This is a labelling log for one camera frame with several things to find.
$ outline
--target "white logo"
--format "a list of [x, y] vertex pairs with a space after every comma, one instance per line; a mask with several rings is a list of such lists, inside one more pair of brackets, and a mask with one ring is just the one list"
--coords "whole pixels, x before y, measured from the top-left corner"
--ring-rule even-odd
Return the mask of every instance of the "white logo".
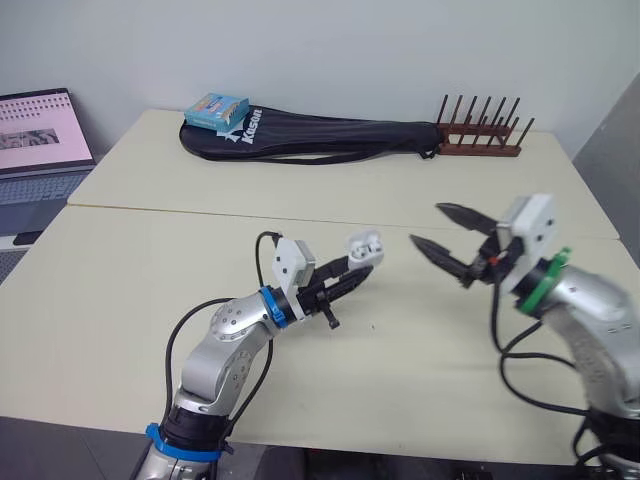
[[262, 117], [262, 110], [255, 109], [251, 114], [251, 118], [249, 119], [249, 126], [245, 132], [242, 132], [242, 125], [244, 123], [244, 118], [235, 124], [231, 130], [228, 132], [218, 132], [216, 131], [216, 135], [218, 137], [224, 137], [225, 140], [231, 140], [233, 143], [236, 143], [240, 139], [240, 134], [235, 135], [236, 132], [242, 132], [242, 141], [245, 143], [253, 144], [253, 137], [256, 134], [256, 130], [258, 128], [258, 123], [260, 122], [260, 118]]
[[216, 136], [224, 137], [225, 140], [231, 140], [233, 143], [236, 143], [240, 139], [240, 135], [234, 135], [238, 130], [242, 131], [242, 124], [244, 123], [244, 118], [240, 120], [235, 126], [229, 130], [228, 132], [219, 132], [216, 130]]
[[253, 143], [253, 137], [256, 134], [258, 122], [260, 122], [260, 117], [262, 117], [262, 110], [255, 109], [253, 111], [253, 115], [251, 115], [251, 119], [249, 120], [249, 126], [247, 127], [247, 130], [242, 134], [243, 142]]

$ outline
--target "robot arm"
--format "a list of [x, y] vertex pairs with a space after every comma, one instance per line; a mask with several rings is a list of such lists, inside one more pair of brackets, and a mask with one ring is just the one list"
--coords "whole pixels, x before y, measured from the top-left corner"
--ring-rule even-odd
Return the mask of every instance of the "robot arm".
[[[273, 271], [280, 286], [230, 300], [213, 315], [205, 338], [187, 358], [173, 407], [161, 425], [151, 424], [153, 445], [133, 478], [202, 479], [231, 434], [230, 420], [255, 355], [296, 321], [323, 312], [339, 325], [330, 304], [362, 283], [384, 255], [374, 231], [352, 237], [349, 254], [315, 268], [301, 240], [280, 237]], [[337, 278], [329, 286], [325, 281]]]
[[589, 404], [588, 425], [603, 464], [640, 478], [640, 318], [629, 295], [610, 281], [568, 266], [569, 250], [542, 254], [555, 234], [550, 195], [521, 197], [500, 221], [455, 204], [438, 204], [454, 222], [487, 235], [470, 265], [431, 240], [412, 236], [433, 263], [458, 278], [499, 282], [517, 308], [549, 325], [569, 345]]

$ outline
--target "white table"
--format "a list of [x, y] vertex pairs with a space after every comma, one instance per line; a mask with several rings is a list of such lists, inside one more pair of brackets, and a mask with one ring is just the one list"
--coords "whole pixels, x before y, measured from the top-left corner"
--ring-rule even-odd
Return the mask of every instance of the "white table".
[[499, 217], [517, 195], [554, 193], [567, 232], [618, 238], [555, 137], [517, 158], [392, 155], [332, 166], [209, 162], [180, 145], [180, 112], [148, 110], [71, 196], [75, 205], [359, 224], [456, 228], [433, 208]]
[[[306, 239], [321, 262], [342, 255], [344, 239], [358, 228], [65, 208], [0, 286], [0, 415], [142, 432], [163, 410], [164, 347], [175, 322], [203, 300], [257, 289], [257, 233], [279, 229]], [[638, 299], [640, 274], [619, 242], [575, 237], [560, 228], [555, 249], [573, 246], [575, 265], [610, 276]], [[233, 440], [572, 462], [578, 419], [523, 404], [499, 381], [488, 335], [489, 289], [461, 289], [407, 238], [430, 237], [471, 258], [481, 236], [425, 228], [380, 231], [386, 258], [365, 284], [336, 303], [342, 326], [331, 331], [319, 316], [276, 339], [271, 372]], [[265, 242], [265, 269], [271, 251]], [[505, 337], [530, 322], [509, 303], [501, 319]], [[211, 313], [194, 317], [178, 338], [175, 375]], [[567, 353], [548, 331], [527, 347]], [[259, 358], [248, 385], [261, 365]], [[583, 405], [581, 386], [562, 366], [522, 363], [510, 372], [538, 398]]]

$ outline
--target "small box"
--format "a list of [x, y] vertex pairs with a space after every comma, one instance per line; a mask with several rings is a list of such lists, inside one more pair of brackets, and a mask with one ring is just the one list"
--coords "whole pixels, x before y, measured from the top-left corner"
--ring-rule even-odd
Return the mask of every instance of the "small box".
[[248, 98], [235, 98], [210, 93], [184, 112], [189, 125], [228, 132], [249, 111]]

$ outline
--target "wire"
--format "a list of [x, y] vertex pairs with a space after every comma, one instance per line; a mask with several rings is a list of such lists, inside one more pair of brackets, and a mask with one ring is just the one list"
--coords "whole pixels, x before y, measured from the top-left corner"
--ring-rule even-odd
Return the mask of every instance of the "wire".
[[595, 448], [592, 448], [588, 452], [583, 453], [578, 457], [578, 461], [576, 462], [576, 469], [581, 470], [587, 466], [587, 462], [592, 458], [595, 458], [599, 455], [602, 455], [607, 450], [611, 449], [611, 445], [598, 445]]
[[216, 480], [218, 478], [218, 460], [211, 462], [209, 467], [209, 480]]
[[576, 459], [578, 460], [580, 459], [580, 452], [578, 452], [578, 444], [580, 443], [580, 439], [582, 438], [582, 435], [584, 435], [584, 432], [587, 431], [587, 422], [588, 422], [588, 417], [585, 417], [582, 423], [580, 424], [580, 428], [578, 428], [578, 431], [573, 436], [573, 441], [571, 442], [571, 449], [573, 450], [573, 454], [576, 456]]
[[164, 353], [164, 378], [165, 385], [167, 389], [167, 398], [164, 405], [164, 415], [162, 416], [162, 423], [164, 423], [169, 417], [169, 412], [171, 411], [171, 405], [173, 400], [173, 380], [171, 373], [171, 355], [173, 353], [173, 344], [178, 336], [178, 332], [187, 323], [193, 315], [198, 313], [200, 310], [207, 308], [211, 305], [216, 305], [218, 303], [226, 303], [229, 300], [233, 300], [233, 298], [216, 298], [214, 300], [207, 300], [206, 302], [201, 303], [200, 305], [196, 305], [191, 310], [189, 310], [184, 317], [180, 319], [177, 325], [173, 328], [171, 335], [169, 336], [169, 341], [167, 342], [167, 348]]
[[[255, 245], [256, 273], [258, 274], [258, 283], [260, 284], [260, 288], [264, 287], [264, 279], [262, 277], [262, 268], [260, 266], [260, 241], [265, 237], [271, 237], [273, 242], [277, 244], [278, 240], [282, 238], [282, 235], [277, 232], [265, 231], [265, 232], [262, 232], [260, 235], [258, 235], [258, 237], [256, 238], [256, 245]], [[233, 418], [229, 420], [229, 423], [223, 430], [222, 435], [220, 435], [220, 444], [218, 445], [218, 450], [222, 450], [224, 448], [225, 439], [229, 435], [231, 435], [231, 431], [233, 430], [233, 427], [235, 427], [236, 423], [238, 422], [238, 420], [240, 419], [244, 411], [247, 409], [247, 407], [249, 406], [253, 398], [256, 396], [256, 394], [258, 393], [258, 390], [260, 390], [260, 387], [264, 383], [265, 378], [267, 378], [267, 374], [269, 373], [269, 368], [271, 367], [272, 360], [273, 360], [273, 338], [269, 340], [269, 344], [267, 347], [267, 359], [264, 362], [264, 367], [262, 367], [262, 372], [260, 373], [260, 377], [258, 377], [258, 381], [251, 389], [251, 392], [249, 392], [249, 395], [247, 395], [247, 398], [245, 398], [244, 402], [242, 402], [242, 405], [240, 405], [240, 408], [238, 408], [238, 411], [233, 416]], [[217, 462], [214, 462], [211, 464], [211, 468], [209, 471], [209, 480], [216, 479], [217, 468], [218, 468]]]
[[541, 321], [537, 321], [535, 324], [525, 329], [520, 334], [516, 335], [504, 348], [500, 345], [500, 340], [498, 338], [498, 318], [499, 318], [498, 314], [500, 311], [500, 276], [495, 269], [493, 274], [494, 274], [494, 287], [493, 287], [493, 298], [491, 302], [490, 333], [491, 333], [491, 340], [493, 341], [493, 345], [495, 346], [496, 350], [498, 350], [498, 352], [500, 353], [498, 370], [500, 372], [500, 378], [502, 379], [502, 382], [505, 384], [505, 386], [511, 393], [513, 393], [520, 400], [530, 405], [534, 405], [536, 407], [543, 408], [545, 410], [550, 410], [553, 412], [567, 413], [570, 415], [578, 415], [578, 416], [586, 416], [588, 414], [587, 410], [581, 410], [578, 408], [566, 407], [563, 405], [556, 405], [553, 403], [542, 402], [540, 400], [536, 400], [535, 398], [529, 397], [528, 395], [525, 395], [524, 393], [516, 389], [507, 378], [505, 367], [506, 367], [506, 361], [509, 358], [520, 358], [520, 359], [538, 358], [543, 360], [552, 360], [555, 362], [562, 363], [563, 365], [566, 365], [573, 369], [575, 369], [575, 365], [570, 361], [565, 360], [564, 358], [556, 357], [555, 355], [550, 355], [547, 353], [537, 353], [537, 352], [512, 353], [511, 352], [511, 350], [513, 350], [513, 348], [515, 348], [516, 345], [518, 345], [525, 338], [529, 337], [530, 335], [538, 331], [540, 327], [542, 327]]
[[264, 287], [264, 279], [262, 278], [262, 267], [260, 267], [260, 241], [264, 237], [271, 237], [274, 243], [277, 244], [278, 240], [282, 237], [282, 235], [280, 235], [277, 232], [265, 231], [265, 232], [262, 232], [260, 235], [258, 235], [258, 238], [256, 238], [256, 247], [255, 247], [256, 272], [258, 273], [258, 283], [260, 284], [260, 288]]

